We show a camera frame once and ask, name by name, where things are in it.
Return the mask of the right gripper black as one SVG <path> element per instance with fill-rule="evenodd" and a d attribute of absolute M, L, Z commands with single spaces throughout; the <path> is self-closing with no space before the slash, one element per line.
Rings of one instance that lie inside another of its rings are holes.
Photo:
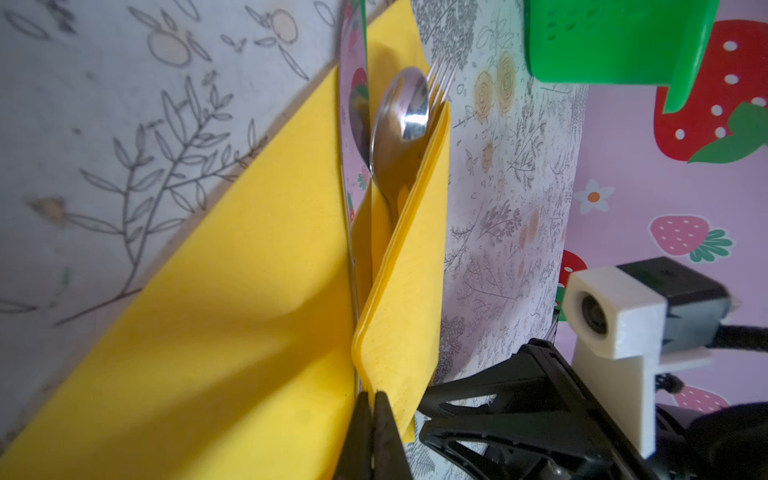
<path fill-rule="evenodd" d="M 681 396 L 655 406 L 656 450 L 644 458 L 554 346 L 531 340 L 497 365 L 429 387 L 419 440 L 473 479 L 767 477 L 765 402 L 727 407 L 687 386 Z"/>

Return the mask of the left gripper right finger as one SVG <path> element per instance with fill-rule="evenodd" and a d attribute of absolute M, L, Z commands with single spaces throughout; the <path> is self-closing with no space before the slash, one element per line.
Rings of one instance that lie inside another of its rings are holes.
<path fill-rule="evenodd" d="M 383 391 L 374 396 L 372 478 L 374 480 L 412 480 L 405 449 L 394 414 Z"/>

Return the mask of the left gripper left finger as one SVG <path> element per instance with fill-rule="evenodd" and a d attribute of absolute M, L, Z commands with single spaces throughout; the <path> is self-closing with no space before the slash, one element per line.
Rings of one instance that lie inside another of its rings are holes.
<path fill-rule="evenodd" d="M 371 480 L 372 465 L 373 417 L 368 393 L 360 392 L 332 479 Z"/>

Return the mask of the silver spoon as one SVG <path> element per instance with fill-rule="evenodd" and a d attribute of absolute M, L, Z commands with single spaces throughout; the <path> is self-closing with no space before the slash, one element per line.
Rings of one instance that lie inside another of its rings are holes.
<path fill-rule="evenodd" d="M 417 67 L 401 70 L 384 94 L 371 134 L 370 166 L 392 223 L 399 219 L 398 198 L 420 168 L 431 115 L 429 86 Z"/>

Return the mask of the silver fork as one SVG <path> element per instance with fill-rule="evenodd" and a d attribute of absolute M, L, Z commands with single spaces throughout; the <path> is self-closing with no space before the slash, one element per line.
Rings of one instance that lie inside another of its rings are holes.
<path fill-rule="evenodd" d="M 430 122 L 437 118 L 438 109 L 445 101 L 456 70 L 457 65 L 450 58 L 438 58 L 430 67 L 427 74 Z"/>

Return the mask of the silver knife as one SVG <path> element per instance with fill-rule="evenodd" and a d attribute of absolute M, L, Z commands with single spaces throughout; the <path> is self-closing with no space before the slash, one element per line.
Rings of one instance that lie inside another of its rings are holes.
<path fill-rule="evenodd" d="M 346 215 L 352 222 L 370 183 L 370 95 L 366 6 L 346 1 L 339 41 L 338 106 Z"/>

